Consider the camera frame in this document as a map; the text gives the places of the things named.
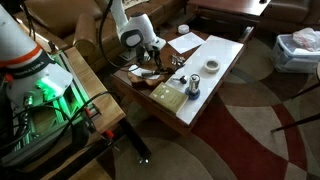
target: chair leg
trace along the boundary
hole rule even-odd
[[[317,83],[317,84],[315,84],[315,85],[313,85],[313,86],[311,86],[311,87],[309,87],[309,88],[307,88],[307,89],[299,92],[298,94],[292,96],[291,99],[296,98],[296,97],[300,96],[301,94],[304,94],[304,93],[306,93],[306,92],[308,92],[308,91],[311,91],[312,89],[317,88],[317,87],[319,87],[319,86],[320,86],[320,83]]]
[[[290,128],[290,127],[293,127],[293,126],[297,126],[297,125],[300,125],[300,124],[305,124],[307,122],[315,121],[315,120],[318,120],[318,119],[320,120],[320,113],[316,114],[314,116],[311,116],[311,117],[296,121],[294,123],[291,123],[291,124],[288,124],[288,125],[273,129],[273,130],[271,130],[271,132],[280,131],[280,130],[283,130],[283,129],[287,129],[287,128]]]

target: tape roll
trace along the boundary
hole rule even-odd
[[[178,32],[180,34],[187,34],[189,32],[189,26],[186,24],[182,24],[178,27]]]
[[[217,60],[208,59],[204,62],[203,68],[205,69],[206,72],[210,74],[214,74],[219,71],[220,63]]]

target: plastic bag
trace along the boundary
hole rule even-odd
[[[294,32],[293,40],[308,51],[320,51],[320,33],[311,28]]]

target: patterned carpet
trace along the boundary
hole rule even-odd
[[[117,180],[320,179],[320,121],[270,132],[318,113],[320,98],[320,88],[290,98],[317,79],[277,72],[273,44],[271,33],[257,32],[187,137],[131,103],[128,119],[152,152],[149,163],[139,164],[124,138],[99,165]]]

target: white paper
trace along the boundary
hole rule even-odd
[[[199,36],[195,35],[193,32],[189,32],[183,36],[180,36],[176,39],[169,41],[168,43],[180,54],[189,51],[192,48],[195,48],[205,41]]]
[[[137,65],[132,65],[130,66],[129,70],[135,74],[136,76],[140,76],[141,77],[141,73],[143,72],[150,72],[150,70],[147,70],[147,69],[143,69],[143,68],[138,68]],[[153,76],[150,76],[148,77],[148,79],[158,79],[160,75],[153,75]]]

